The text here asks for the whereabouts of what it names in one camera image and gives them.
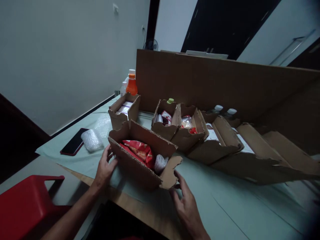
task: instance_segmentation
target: red chair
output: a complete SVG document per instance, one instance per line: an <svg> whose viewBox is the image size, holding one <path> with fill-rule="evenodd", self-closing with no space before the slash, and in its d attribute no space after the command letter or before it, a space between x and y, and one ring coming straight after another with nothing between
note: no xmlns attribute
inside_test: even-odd
<svg viewBox="0 0 320 240"><path fill-rule="evenodd" d="M44 181L64 176L32 175L0 195L0 238L37 239L47 232L71 206L52 203Z"/></svg>

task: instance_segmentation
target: red phone case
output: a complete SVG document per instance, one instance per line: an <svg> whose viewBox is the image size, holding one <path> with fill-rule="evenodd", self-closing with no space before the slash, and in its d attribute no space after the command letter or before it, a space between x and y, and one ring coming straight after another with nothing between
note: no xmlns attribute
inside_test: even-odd
<svg viewBox="0 0 320 240"><path fill-rule="evenodd" d="M80 148L82 147L82 145L83 145L83 142L79 145L79 147L77 148L77 150L76 150L74 153L72 153L72 154L70 154L70 153L64 153L62 150L60 151L60 154L68 155L68 156L75 156L75 155L77 154L77 152L80 150Z"/></svg>

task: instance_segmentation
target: bottle cap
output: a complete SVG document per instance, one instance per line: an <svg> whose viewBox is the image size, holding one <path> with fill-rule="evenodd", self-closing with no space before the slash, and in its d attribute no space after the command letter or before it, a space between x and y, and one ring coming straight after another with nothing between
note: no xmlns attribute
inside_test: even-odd
<svg viewBox="0 0 320 240"><path fill-rule="evenodd" d="M228 113L231 114L231 115L235 114L236 112L237 112L237 110L235 110L235 109L233 109L233 108L230 108L230 109L228 110Z"/></svg>
<svg viewBox="0 0 320 240"><path fill-rule="evenodd" d="M215 110L221 111L223 107L221 105L217 105L214 107Z"/></svg>
<svg viewBox="0 0 320 240"><path fill-rule="evenodd" d="M173 98L169 98L168 101L167 101L167 103L168 103L168 104L171 104L171 103L173 103L173 101L174 101Z"/></svg>

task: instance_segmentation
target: finger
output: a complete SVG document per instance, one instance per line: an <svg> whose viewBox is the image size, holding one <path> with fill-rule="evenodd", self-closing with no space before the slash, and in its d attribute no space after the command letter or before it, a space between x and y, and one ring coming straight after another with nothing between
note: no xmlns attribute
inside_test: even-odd
<svg viewBox="0 0 320 240"><path fill-rule="evenodd" d="M109 162L112 157L113 157L113 153L110 153L110 155L107 158L107 162Z"/></svg>
<svg viewBox="0 0 320 240"><path fill-rule="evenodd" d="M174 175L178 178L179 183L180 183L180 189L182 191L182 195L185 196L189 191L189 187L187 185L186 180L184 180L184 178L181 176L181 174L177 171L174 170Z"/></svg>
<svg viewBox="0 0 320 240"><path fill-rule="evenodd" d="M113 170L116 168L118 164L118 160L116 158L114 158L111 163L109 163L108 168L110 169L111 172L113 172Z"/></svg>
<svg viewBox="0 0 320 240"><path fill-rule="evenodd" d="M174 205L176 206L176 208L178 209L178 208L183 207L183 204L179 199L177 191L175 189L171 188L169 192L170 192L172 201L173 201Z"/></svg>
<svg viewBox="0 0 320 240"><path fill-rule="evenodd" d="M101 156L101 161L106 161L108 158L108 152L110 149L110 144L103 150L102 156Z"/></svg>

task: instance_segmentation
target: orange bottle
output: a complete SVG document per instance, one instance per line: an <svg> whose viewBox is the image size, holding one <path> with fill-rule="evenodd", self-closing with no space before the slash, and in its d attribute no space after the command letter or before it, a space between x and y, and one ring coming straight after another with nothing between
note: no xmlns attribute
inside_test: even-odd
<svg viewBox="0 0 320 240"><path fill-rule="evenodd" d="M135 74L129 74L129 81L126 88L126 92L131 93L132 96L137 95L138 93L135 77L136 77Z"/></svg>

